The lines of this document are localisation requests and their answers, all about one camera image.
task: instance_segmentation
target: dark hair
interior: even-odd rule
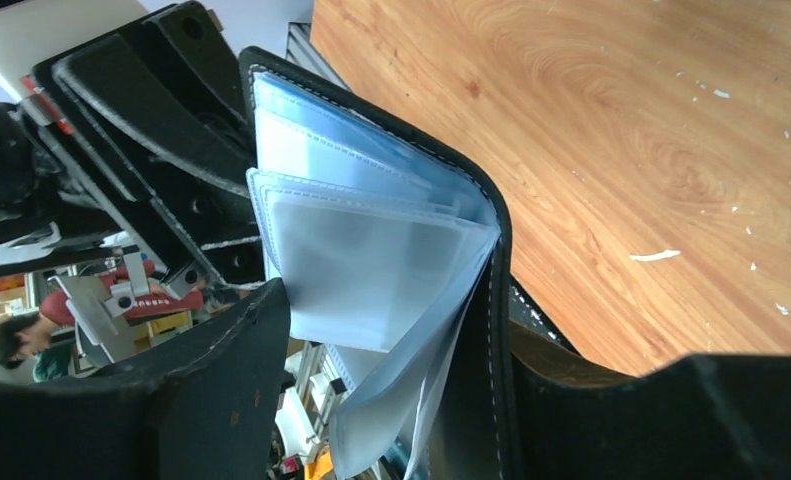
[[[13,360],[21,348],[18,332],[30,328],[39,321],[38,312],[18,315],[0,323],[0,364],[9,370],[18,368],[23,360]]]

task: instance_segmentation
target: wood grain surface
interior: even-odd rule
[[[316,0],[313,44],[491,175],[590,360],[791,354],[790,0]]]

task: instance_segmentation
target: bolt hole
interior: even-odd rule
[[[190,38],[195,40],[200,40],[204,38],[204,27],[201,25],[196,18],[193,17],[186,17],[183,19],[181,23],[181,27],[183,27],[183,33],[188,35]]]

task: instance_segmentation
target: wallet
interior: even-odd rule
[[[403,431],[408,476],[429,448],[432,476],[519,477],[512,228],[498,188],[313,73],[256,47],[239,60],[257,150],[248,186],[291,335],[376,363],[330,425],[337,477],[368,468]]]

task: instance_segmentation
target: white stitching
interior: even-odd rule
[[[319,92],[316,92],[316,91],[314,91],[314,90],[312,90],[310,88],[307,88],[307,87],[305,87],[303,85],[299,85],[298,83],[292,81],[291,79],[286,78],[285,76],[280,75],[279,73],[272,71],[268,67],[264,67],[263,65],[256,64],[256,63],[253,63],[253,64],[250,65],[250,67],[248,67],[248,77],[249,77],[249,81],[251,83],[251,100],[254,101],[254,102],[256,102],[256,98],[254,98],[254,89],[253,89],[253,86],[254,86],[254,71],[256,69],[258,69],[258,68],[263,68],[263,69],[267,70],[268,72],[270,72],[272,75],[276,75],[276,76],[282,78],[283,80],[286,80],[287,82],[291,83],[292,85],[295,85],[298,88],[301,88],[301,89],[304,89],[304,90],[310,92],[311,94],[315,95],[318,98],[321,98],[322,100],[330,103],[331,105],[335,106],[336,108],[339,108],[340,110],[347,110],[342,105],[339,105],[335,101],[325,97],[324,95],[320,94]],[[372,123],[373,125],[377,126],[378,128],[380,128],[384,132],[386,132],[386,133],[388,133],[390,135],[393,135],[396,138],[400,138],[397,135],[395,135],[394,133],[390,132],[389,130],[386,130],[384,127],[382,127],[380,125],[377,125],[376,123],[372,122],[371,120],[366,119],[366,121],[368,121],[368,122]],[[472,184],[474,184],[480,190],[480,193],[483,194],[483,196],[485,198],[487,198],[487,199],[489,198],[489,195],[486,193],[486,190],[484,190],[483,187],[479,183],[477,183],[474,180],[474,178],[472,178],[462,168],[457,167],[452,162],[442,158],[436,152],[433,152],[433,151],[425,148],[423,145],[419,145],[419,144],[417,144],[415,142],[411,142],[409,140],[405,140],[405,141],[407,143],[409,143],[410,145],[412,145],[412,146],[414,146],[416,148],[419,148],[422,151],[427,152],[428,154],[432,155],[434,158],[436,158],[437,160],[439,160],[443,164],[449,165],[451,167],[454,167],[457,170],[459,170],[460,172],[462,172],[463,175],[465,175],[466,178],[468,178],[469,181],[472,182]],[[487,320],[486,343],[487,343],[487,347],[488,347],[488,358],[489,358],[489,362],[488,362],[488,368],[489,368],[489,390],[490,390],[490,399],[492,400],[492,421],[495,423],[495,446],[496,446],[495,452],[496,452],[496,457],[498,458],[498,478],[503,480],[504,479],[504,464],[501,461],[501,436],[500,436],[501,433],[500,433],[500,431],[498,429],[498,416],[495,413],[495,381],[492,378],[492,280],[493,280],[493,276],[495,274],[495,272],[494,272],[495,268],[494,267],[495,267],[495,255],[493,254],[492,256],[490,256],[490,261],[489,261],[489,306],[487,307],[488,320]]]

